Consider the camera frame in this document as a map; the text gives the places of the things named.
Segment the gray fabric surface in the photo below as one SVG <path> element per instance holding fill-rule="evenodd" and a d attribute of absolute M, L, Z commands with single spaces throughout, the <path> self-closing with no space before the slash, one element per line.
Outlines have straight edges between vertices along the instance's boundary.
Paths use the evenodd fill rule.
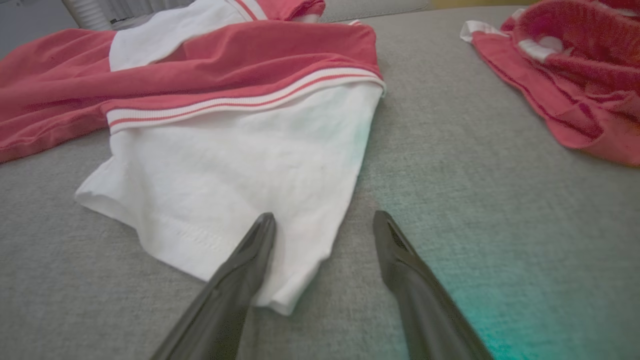
<path fill-rule="evenodd" d="M 389 93 L 331 258 L 288 318 L 252 309 L 242 359 L 406 359 L 371 231 L 389 211 L 497 359 L 637 359 L 640 170 L 554 141 L 458 38 L 515 7 L 366 20 Z M 73 203 L 98 132 L 0 165 L 3 359 L 146 359 L 202 288 Z"/>
<path fill-rule="evenodd" d="M 321 22 L 336 22 L 425 10 L 429 0 L 324 0 Z"/>

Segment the red garment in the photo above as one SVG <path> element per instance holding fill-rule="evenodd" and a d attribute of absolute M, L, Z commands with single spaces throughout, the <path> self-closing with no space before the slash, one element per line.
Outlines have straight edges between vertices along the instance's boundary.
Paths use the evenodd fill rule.
<path fill-rule="evenodd" d="M 0 162 L 106 127 L 107 112 L 119 108 L 162 110 L 265 95 L 320 69 L 379 75 L 369 26 L 234 24 L 188 40 L 158 63 L 111 72 L 114 34 L 60 31 L 0 61 Z"/>
<path fill-rule="evenodd" d="M 640 22 L 596 2 L 548 0 L 501 31 L 475 31 L 472 43 L 558 142 L 640 165 Z"/>

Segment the white fabric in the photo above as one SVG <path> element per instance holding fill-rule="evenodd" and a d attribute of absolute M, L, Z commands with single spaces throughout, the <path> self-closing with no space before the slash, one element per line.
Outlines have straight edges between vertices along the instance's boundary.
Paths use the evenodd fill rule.
<path fill-rule="evenodd" d="M 473 33 L 476 31 L 482 31 L 483 33 L 487 34 L 502 35 L 504 37 L 509 36 L 485 22 L 469 20 L 466 21 L 464 25 L 462 25 L 462 30 L 460 30 L 460 38 L 466 42 L 471 43 L 471 40 L 473 40 L 474 38 Z"/>
<path fill-rule="evenodd" d="M 76 200 L 134 227 L 147 252 L 203 280 L 259 214 L 273 212 L 276 243 L 255 304 L 289 315 L 331 253 L 382 91 L 348 83 L 270 110 L 123 129 Z"/>
<path fill-rule="evenodd" d="M 519 42 L 518 46 L 529 56 L 540 61 L 541 63 L 545 62 L 547 56 L 560 52 L 558 50 L 552 49 L 551 47 L 542 46 L 531 39 Z"/>
<path fill-rule="evenodd" d="M 255 0 L 243 2 L 256 18 L 266 19 Z M 109 66 L 118 71 L 148 65 L 167 57 L 190 38 L 251 20 L 234 0 L 197 0 L 185 8 L 159 12 L 138 27 L 116 33 Z"/>

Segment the clothing pile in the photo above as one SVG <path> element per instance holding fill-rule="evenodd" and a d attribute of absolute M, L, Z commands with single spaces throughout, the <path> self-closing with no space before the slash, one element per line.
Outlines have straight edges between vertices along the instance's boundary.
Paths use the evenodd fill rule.
<path fill-rule="evenodd" d="M 640 165 L 640 3 L 545 0 L 461 38 L 519 89 L 557 141 Z"/>
<path fill-rule="evenodd" d="M 69 29 L 0 61 L 0 162 L 108 127 L 76 200 L 208 280 L 264 212 L 255 298 L 288 315 L 332 249 L 385 84 L 375 33 L 322 0 L 197 0 L 119 32 Z"/>

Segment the red clothing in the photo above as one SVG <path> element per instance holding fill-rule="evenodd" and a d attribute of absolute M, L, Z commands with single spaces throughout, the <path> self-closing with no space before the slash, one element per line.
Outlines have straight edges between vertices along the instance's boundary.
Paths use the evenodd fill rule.
<path fill-rule="evenodd" d="M 547 0 L 500 30 L 473 32 L 473 45 L 559 143 L 640 165 L 640 22 L 596 2 Z"/>
<path fill-rule="evenodd" d="M 184 42 L 157 63 L 111 72 L 114 34 L 60 31 L 0 61 L 0 162 L 106 127 L 111 110 L 170 110 L 265 95 L 320 69 L 379 74 L 369 26 L 234 24 Z"/>

